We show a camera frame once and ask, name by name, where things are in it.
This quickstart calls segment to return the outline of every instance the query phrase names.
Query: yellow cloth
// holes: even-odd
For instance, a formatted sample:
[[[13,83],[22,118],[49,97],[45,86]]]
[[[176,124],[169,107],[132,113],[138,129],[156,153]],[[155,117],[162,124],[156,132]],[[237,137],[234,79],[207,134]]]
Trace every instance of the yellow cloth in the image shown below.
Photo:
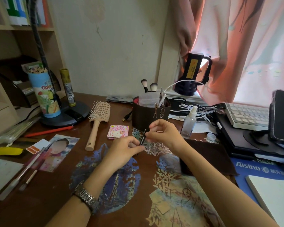
[[[22,148],[0,147],[0,155],[20,155],[22,152],[23,152]]]

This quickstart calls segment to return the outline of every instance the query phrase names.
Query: hand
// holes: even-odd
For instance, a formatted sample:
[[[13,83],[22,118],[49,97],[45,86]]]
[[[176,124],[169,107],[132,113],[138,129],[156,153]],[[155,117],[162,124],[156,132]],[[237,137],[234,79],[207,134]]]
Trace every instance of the hand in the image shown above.
[[[146,140],[150,143],[162,142],[176,156],[179,156],[183,146],[187,144],[174,124],[166,120],[158,119],[152,122],[149,129],[150,131],[145,133]]]
[[[136,147],[128,147],[130,143],[133,143],[136,145]],[[106,167],[111,168],[110,170],[113,174],[118,169],[123,167],[133,155],[145,149],[144,146],[140,146],[139,144],[139,140],[133,136],[115,139],[107,154],[103,158],[101,164],[105,164]]]

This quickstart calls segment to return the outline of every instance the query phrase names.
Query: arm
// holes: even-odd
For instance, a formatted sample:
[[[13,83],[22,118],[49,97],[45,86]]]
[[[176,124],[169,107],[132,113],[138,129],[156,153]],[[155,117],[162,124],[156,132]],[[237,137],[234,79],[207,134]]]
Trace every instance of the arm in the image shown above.
[[[164,143],[186,163],[225,226],[278,226],[248,195],[193,149],[172,123],[159,119],[149,127],[147,139]]]
[[[129,143],[133,143],[137,145],[137,147],[129,149]],[[142,150],[144,150],[144,146],[139,146],[139,141],[133,136],[114,140],[102,162],[84,182],[84,188],[94,198],[98,199],[102,188],[113,173],[123,167],[134,154]],[[90,217],[91,211],[86,204],[73,195],[46,226],[85,227]]]

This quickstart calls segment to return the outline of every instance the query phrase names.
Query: orange label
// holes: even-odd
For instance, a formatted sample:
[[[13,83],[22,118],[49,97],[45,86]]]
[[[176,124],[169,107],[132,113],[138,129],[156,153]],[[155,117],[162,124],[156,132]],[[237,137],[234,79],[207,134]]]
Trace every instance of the orange label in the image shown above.
[[[187,72],[187,78],[189,78],[189,79],[193,78],[193,74],[195,73],[198,61],[199,60],[197,60],[197,59],[191,59],[189,69],[188,69],[188,72]]]

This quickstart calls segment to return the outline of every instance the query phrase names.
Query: clear plastic bottle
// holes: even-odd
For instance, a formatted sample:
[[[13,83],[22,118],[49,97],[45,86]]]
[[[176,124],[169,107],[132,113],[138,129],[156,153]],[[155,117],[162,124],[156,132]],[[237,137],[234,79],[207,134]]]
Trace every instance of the clear plastic bottle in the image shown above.
[[[185,139],[189,139],[193,127],[195,126],[195,123],[197,121],[197,109],[197,106],[193,106],[193,109],[189,112],[189,115],[185,117],[183,128],[181,130],[181,136]]]

